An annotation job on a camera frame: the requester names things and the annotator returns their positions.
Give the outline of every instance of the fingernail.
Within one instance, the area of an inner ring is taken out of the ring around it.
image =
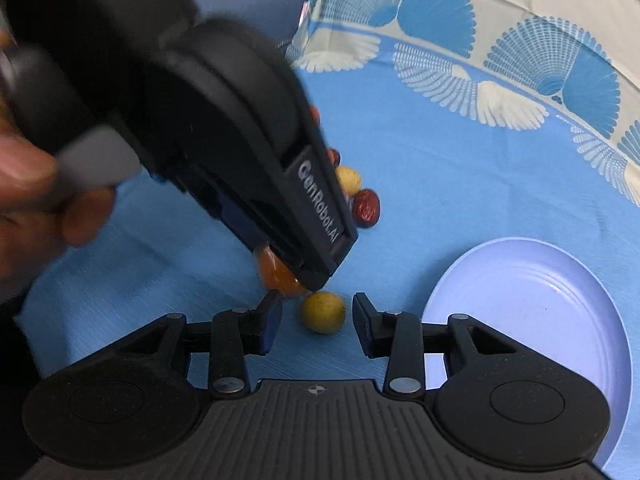
[[[20,184],[34,184],[56,171],[56,159],[11,134],[0,134],[0,173]]]

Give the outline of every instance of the plate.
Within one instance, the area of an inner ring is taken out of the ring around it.
[[[599,280],[546,242],[500,238],[471,249],[434,288],[423,322],[464,312],[596,384],[611,425],[595,463],[604,467],[622,434],[631,397],[631,357],[620,315]],[[425,358],[428,387],[446,374],[442,356]]]

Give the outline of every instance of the blue tablecloth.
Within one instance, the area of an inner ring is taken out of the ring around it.
[[[301,67],[328,144],[382,200],[380,223],[361,232],[327,288],[347,301],[364,291],[380,310],[420,315],[439,277],[469,248],[505,236],[540,238],[600,278],[638,361],[638,131],[630,126],[627,142],[611,146],[610,115],[572,101],[571,77],[532,88],[504,57],[483,69],[466,64],[464,34],[420,28],[393,2],[361,20],[351,0],[323,1],[289,58]],[[418,39],[377,30],[393,20]],[[554,27],[571,34],[570,25]],[[318,45],[330,55],[319,56]],[[596,60],[596,68],[606,63]],[[545,95],[558,99],[543,99],[540,92],[553,86]],[[49,375],[167,312],[204,321],[257,304],[263,293],[252,255],[222,225],[142,174],[121,186],[100,239],[68,252],[36,283],[20,322]],[[362,355],[349,322],[337,335],[314,335],[297,322],[296,307],[287,302],[271,354],[250,359],[254,381],[382,378],[385,363]],[[202,385],[205,376],[206,362],[196,357],[190,379]],[[635,382],[625,432],[606,467],[616,480],[640,477]]]

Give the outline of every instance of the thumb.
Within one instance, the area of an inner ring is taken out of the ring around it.
[[[36,200],[52,188],[56,159],[0,120],[0,209]]]

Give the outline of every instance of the human hand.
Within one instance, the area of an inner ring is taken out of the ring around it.
[[[0,32],[0,48],[10,37]],[[75,197],[56,212],[30,208],[56,183],[56,159],[20,136],[0,100],[0,303],[20,294],[69,246],[97,237],[113,209],[113,189]]]

